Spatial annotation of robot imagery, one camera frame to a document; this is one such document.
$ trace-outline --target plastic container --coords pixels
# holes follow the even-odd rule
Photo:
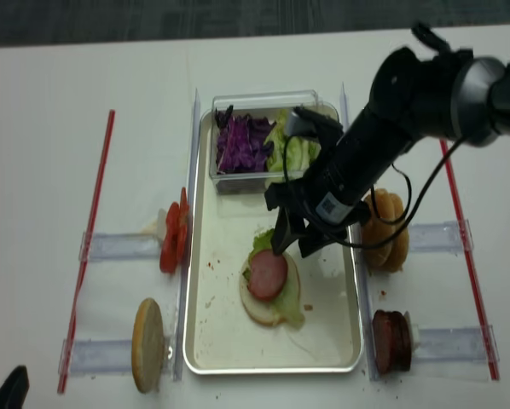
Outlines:
[[[339,118],[336,109],[329,104],[321,103],[317,93],[313,90],[215,97],[212,105],[212,145],[209,172],[213,185],[219,194],[263,193],[271,182],[281,181],[283,177],[282,172],[237,173],[230,175],[217,173],[217,138],[219,137],[219,128],[213,113],[216,110],[226,111],[231,105],[234,107],[233,115],[250,114],[254,118],[266,117],[271,123],[275,121],[281,109],[292,109],[298,106],[313,109],[333,119],[338,120]],[[303,171],[290,172],[289,177],[291,179],[299,178],[303,173]]]

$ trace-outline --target black cable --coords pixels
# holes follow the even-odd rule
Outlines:
[[[403,176],[405,178],[405,181],[407,182],[407,191],[409,192],[408,195],[409,195],[409,198],[407,199],[407,207],[405,207],[403,213],[395,220],[387,220],[387,219],[383,219],[381,216],[380,216],[380,213],[378,212],[378,206],[376,205],[376,199],[374,198],[375,194],[374,194],[374,185],[371,186],[371,202],[373,204],[373,209],[374,209],[374,215],[376,216],[376,218],[383,222],[384,224],[387,224],[389,226],[395,226],[396,224],[399,224],[400,222],[402,222],[403,220],[405,220],[405,217],[407,216],[407,214],[409,213],[409,209],[410,209],[410,200],[412,199],[412,185],[410,184],[410,178],[407,176],[406,173],[400,171],[398,168],[395,167],[395,164],[391,164],[391,167],[398,173],[400,174],[401,176]]]
[[[289,183],[289,176],[287,174],[287,145],[289,145],[289,141],[294,138],[296,136],[289,136],[287,139],[286,139],[286,144],[285,146],[283,147],[283,176],[284,176],[284,179],[285,179],[285,183],[289,186],[289,188],[291,189],[291,192],[292,192],[292,195],[293,197],[295,198],[295,201],[297,202],[297,206],[300,208],[300,209],[303,209],[304,206],[302,205],[302,203],[300,202],[300,199],[298,198],[297,196],[297,193],[294,191],[294,189],[292,189],[291,187],[291,184]],[[387,245],[388,243],[391,243],[394,239],[396,239],[399,234],[401,234],[401,232],[407,228],[407,226],[409,225],[409,223],[412,221],[412,219],[414,218],[414,215],[416,214],[416,211],[418,210],[418,208],[420,207],[420,204],[421,204],[421,201],[422,199],[424,198],[424,196],[426,195],[427,193],[427,189],[429,189],[429,187],[431,186],[433,180],[435,179],[435,177],[437,176],[438,172],[443,168],[444,164],[446,163],[447,160],[449,160],[450,156],[452,156],[452,153],[455,152],[455,150],[460,147],[460,145],[465,142],[467,140],[467,137],[468,135],[465,135],[463,136],[462,138],[458,139],[456,142],[454,142],[454,144],[452,145],[452,147],[443,155],[443,157],[441,158],[441,160],[439,160],[437,166],[435,166],[435,169],[433,170],[433,172],[429,175],[429,177],[427,178],[427,181],[426,183],[424,184],[423,188],[420,190],[420,194],[418,195],[418,198],[416,199],[416,202],[414,202],[414,206],[412,208],[412,211],[410,212],[409,216],[405,219],[405,222],[404,224],[402,224],[396,231],[395,233],[391,234],[389,237],[387,237],[386,239],[383,239],[381,241],[379,241],[378,243],[373,243],[371,245],[363,245],[363,244],[359,244],[359,243],[350,243],[350,242],[347,242],[347,241],[344,241],[342,240],[341,238],[335,236],[333,233],[330,233],[328,231],[328,228],[326,226],[324,226],[323,224],[321,224],[319,222],[319,220],[317,220],[315,217],[312,217],[312,215],[310,213],[306,213],[304,216],[306,218],[306,220],[308,220],[308,222],[312,223],[314,226],[316,226],[316,228],[318,228],[322,233],[324,233],[325,235],[327,235],[332,241],[334,241],[335,243],[338,243],[340,245],[343,245],[344,247],[350,247],[352,249],[360,249],[360,250],[374,250],[374,249],[379,249],[380,247],[383,247],[385,245]]]

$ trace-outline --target metal tray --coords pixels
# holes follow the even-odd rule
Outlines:
[[[322,105],[322,113],[338,118],[333,106]],[[185,362],[197,374],[352,371],[363,349],[354,252],[331,245],[301,259],[296,245],[288,249],[298,265],[301,309],[313,307],[303,309],[299,331],[263,327],[244,310],[241,265],[254,235],[272,228],[277,213],[266,210],[262,194],[217,194],[209,177],[211,124],[207,112],[200,121]]]

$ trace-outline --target red cabbage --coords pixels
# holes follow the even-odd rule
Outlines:
[[[267,118],[251,115],[233,116],[232,109],[215,113],[219,127],[217,138],[217,173],[247,173],[266,171],[266,159],[274,144],[264,140],[274,128]]]

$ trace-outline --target white table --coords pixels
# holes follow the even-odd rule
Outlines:
[[[453,47],[510,60],[510,26],[438,33]],[[162,170],[181,170],[166,185],[173,197],[159,197],[170,203],[185,181],[195,88],[203,108],[214,95],[277,89],[316,89],[337,106],[344,81],[354,118],[380,63],[402,44],[430,55],[407,30],[0,49],[0,382],[26,364],[28,408],[510,407],[508,137],[454,157],[501,356],[499,383],[406,377],[373,384],[361,372],[363,362],[347,377],[196,377],[185,368],[181,383],[150,396],[138,394],[130,377],[85,377],[70,379],[66,394],[56,394],[108,110],[117,111],[114,143],[135,135],[155,144],[165,138]],[[132,153],[132,161],[141,157]],[[121,227],[135,231],[147,221],[142,215]]]

